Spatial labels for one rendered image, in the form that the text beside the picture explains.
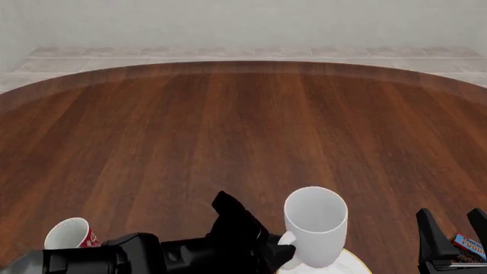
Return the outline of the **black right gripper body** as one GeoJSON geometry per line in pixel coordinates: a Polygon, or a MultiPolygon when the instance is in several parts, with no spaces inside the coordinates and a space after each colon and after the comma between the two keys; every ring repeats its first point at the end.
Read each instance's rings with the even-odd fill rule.
{"type": "Polygon", "coordinates": [[[419,274],[487,274],[487,263],[452,263],[419,258],[419,274]]]}

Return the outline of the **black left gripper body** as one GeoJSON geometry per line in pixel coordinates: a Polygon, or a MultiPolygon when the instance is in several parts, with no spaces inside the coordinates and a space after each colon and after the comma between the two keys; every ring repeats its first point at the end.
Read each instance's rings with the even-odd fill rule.
{"type": "Polygon", "coordinates": [[[218,217],[204,237],[161,244],[164,274],[272,274],[260,249],[269,239],[263,225],[225,191],[212,208],[218,217]]]}

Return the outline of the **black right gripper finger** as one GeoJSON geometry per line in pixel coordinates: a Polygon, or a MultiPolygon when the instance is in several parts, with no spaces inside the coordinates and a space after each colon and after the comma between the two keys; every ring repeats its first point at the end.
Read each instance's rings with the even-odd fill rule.
{"type": "Polygon", "coordinates": [[[419,264],[450,262],[460,255],[428,209],[420,209],[415,216],[419,230],[419,264]]]}
{"type": "Polygon", "coordinates": [[[487,214],[480,208],[472,209],[467,218],[479,239],[487,239],[487,214]]]}

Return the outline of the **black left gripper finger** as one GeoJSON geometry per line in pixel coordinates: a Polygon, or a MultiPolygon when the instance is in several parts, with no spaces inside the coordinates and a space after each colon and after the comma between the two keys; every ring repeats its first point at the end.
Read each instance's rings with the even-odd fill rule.
{"type": "Polygon", "coordinates": [[[266,241],[267,244],[277,244],[281,239],[282,234],[273,234],[269,232],[267,229],[263,229],[263,239],[266,241]]]}
{"type": "Polygon", "coordinates": [[[270,271],[277,271],[288,261],[292,260],[296,251],[295,246],[290,244],[269,245],[268,267],[270,271]]]}

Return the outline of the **white plate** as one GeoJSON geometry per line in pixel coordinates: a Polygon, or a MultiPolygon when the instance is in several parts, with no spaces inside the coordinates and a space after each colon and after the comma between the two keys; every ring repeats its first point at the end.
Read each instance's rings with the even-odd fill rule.
{"type": "Polygon", "coordinates": [[[293,269],[279,269],[276,274],[372,274],[372,272],[356,255],[343,249],[338,259],[326,268],[316,269],[300,263],[293,269]]]}

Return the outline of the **red and white mug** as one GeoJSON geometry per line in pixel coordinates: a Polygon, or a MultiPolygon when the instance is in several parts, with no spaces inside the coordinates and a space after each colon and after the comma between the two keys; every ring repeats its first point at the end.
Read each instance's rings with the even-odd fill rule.
{"type": "Polygon", "coordinates": [[[44,241],[46,250],[100,247],[91,226],[84,218],[68,218],[55,225],[44,241]]]}

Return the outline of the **chocolate pudding box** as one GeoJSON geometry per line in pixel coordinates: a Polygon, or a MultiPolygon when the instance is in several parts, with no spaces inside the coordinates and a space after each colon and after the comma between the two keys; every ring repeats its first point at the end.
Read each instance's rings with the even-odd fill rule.
{"type": "Polygon", "coordinates": [[[460,255],[457,259],[462,263],[487,263],[487,255],[481,244],[463,234],[454,234],[450,242],[455,246],[460,255]]]}

